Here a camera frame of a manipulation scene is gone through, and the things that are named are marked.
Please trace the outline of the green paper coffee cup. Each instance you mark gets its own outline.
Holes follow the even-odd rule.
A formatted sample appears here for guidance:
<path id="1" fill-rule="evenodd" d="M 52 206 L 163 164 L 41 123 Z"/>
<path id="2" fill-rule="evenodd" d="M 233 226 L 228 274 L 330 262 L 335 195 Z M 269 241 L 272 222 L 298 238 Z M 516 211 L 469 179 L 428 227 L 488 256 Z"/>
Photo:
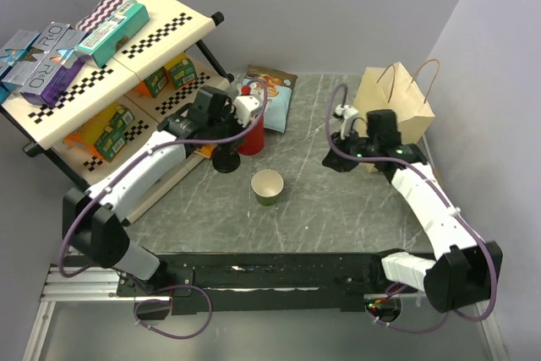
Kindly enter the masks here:
<path id="1" fill-rule="evenodd" d="M 278 172 L 264 169 L 252 177 L 250 185 L 260 205 L 272 206 L 284 188 L 284 181 Z"/>

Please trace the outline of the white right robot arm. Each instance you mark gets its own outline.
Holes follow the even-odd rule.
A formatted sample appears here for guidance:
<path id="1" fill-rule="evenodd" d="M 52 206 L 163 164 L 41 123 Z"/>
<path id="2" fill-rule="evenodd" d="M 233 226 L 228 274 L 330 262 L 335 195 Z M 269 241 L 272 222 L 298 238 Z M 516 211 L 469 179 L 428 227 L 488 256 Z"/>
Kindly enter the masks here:
<path id="1" fill-rule="evenodd" d="M 341 128 L 327 130 L 330 151 L 322 161 L 336 172 L 350 172 L 360 163 L 375 166 L 413 211 L 433 250 L 428 260 L 399 249 L 380 252 L 369 271 L 370 285 L 388 292 L 397 283 L 425 293 L 441 313 L 488 302 L 495 306 L 503 253 L 486 242 L 462 218 L 435 178 L 428 159 L 415 144 L 405 144 L 389 109 L 368 112 L 367 134 L 355 129 L 359 112 L 351 105 L 330 111 Z"/>

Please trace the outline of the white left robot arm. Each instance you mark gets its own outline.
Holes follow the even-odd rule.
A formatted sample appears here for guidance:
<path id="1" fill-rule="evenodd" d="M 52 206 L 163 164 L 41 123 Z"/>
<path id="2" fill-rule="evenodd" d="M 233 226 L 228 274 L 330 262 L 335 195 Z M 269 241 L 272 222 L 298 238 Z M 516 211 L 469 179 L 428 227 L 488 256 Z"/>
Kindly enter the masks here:
<path id="1" fill-rule="evenodd" d="M 198 147 L 235 144 L 261 118 L 262 101 L 255 96 L 232 99 L 205 86 L 186 104 L 163 119 L 147 142 L 124 164 L 87 190 L 71 189 L 63 197 L 63 242 L 57 266 L 73 247 L 104 269 L 137 279 L 149 295 L 161 293 L 170 277 L 167 263 L 131 241 L 124 221 L 142 196 Z"/>

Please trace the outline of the black plastic cup lid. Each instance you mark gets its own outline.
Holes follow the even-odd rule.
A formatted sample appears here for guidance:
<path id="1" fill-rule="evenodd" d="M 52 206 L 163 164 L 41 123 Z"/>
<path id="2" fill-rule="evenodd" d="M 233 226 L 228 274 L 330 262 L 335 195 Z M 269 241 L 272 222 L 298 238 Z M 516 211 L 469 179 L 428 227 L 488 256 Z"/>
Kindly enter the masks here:
<path id="1" fill-rule="evenodd" d="M 235 150 L 220 150 L 212 156 L 212 166 L 220 173 L 235 172 L 240 164 L 240 155 Z"/>

